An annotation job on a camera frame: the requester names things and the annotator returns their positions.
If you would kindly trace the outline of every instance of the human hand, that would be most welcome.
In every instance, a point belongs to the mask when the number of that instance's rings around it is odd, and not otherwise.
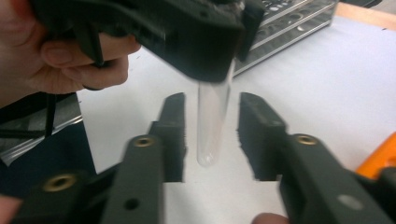
[[[97,68],[77,41],[45,41],[47,34],[29,0],[0,1],[0,107],[38,91],[60,94],[121,84],[128,77],[127,55],[140,48],[133,36],[100,34],[110,63]]]
[[[21,200],[0,195],[0,224],[8,224],[16,214]]]
[[[257,215],[252,224],[289,224],[289,220],[277,214],[261,213]]]

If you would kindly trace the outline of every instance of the white surface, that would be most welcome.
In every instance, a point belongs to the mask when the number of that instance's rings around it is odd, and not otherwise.
[[[263,97],[289,133],[321,139],[355,169],[396,127],[396,33],[334,18],[325,28],[234,79],[219,161],[196,161],[197,85],[140,50],[121,86],[78,94],[98,171],[118,162],[128,139],[147,132],[163,99],[185,92],[185,183],[165,185],[166,223],[250,223],[283,214],[276,183],[252,180],[237,141],[239,92]]]

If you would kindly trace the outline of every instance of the metal rack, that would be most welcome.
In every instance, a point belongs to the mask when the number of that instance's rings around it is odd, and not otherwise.
[[[234,75],[265,60],[315,31],[330,25],[336,0],[263,0],[264,20],[244,62],[236,62]]]

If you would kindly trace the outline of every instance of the orange object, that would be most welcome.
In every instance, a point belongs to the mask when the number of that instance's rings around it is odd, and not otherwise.
[[[393,133],[369,158],[356,170],[359,175],[377,179],[385,168],[396,167],[396,133]]]

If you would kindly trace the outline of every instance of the clear glass test tube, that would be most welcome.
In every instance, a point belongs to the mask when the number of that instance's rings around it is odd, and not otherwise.
[[[204,167],[219,158],[220,142],[233,79],[234,61],[221,83],[200,82],[198,90],[197,160]]]

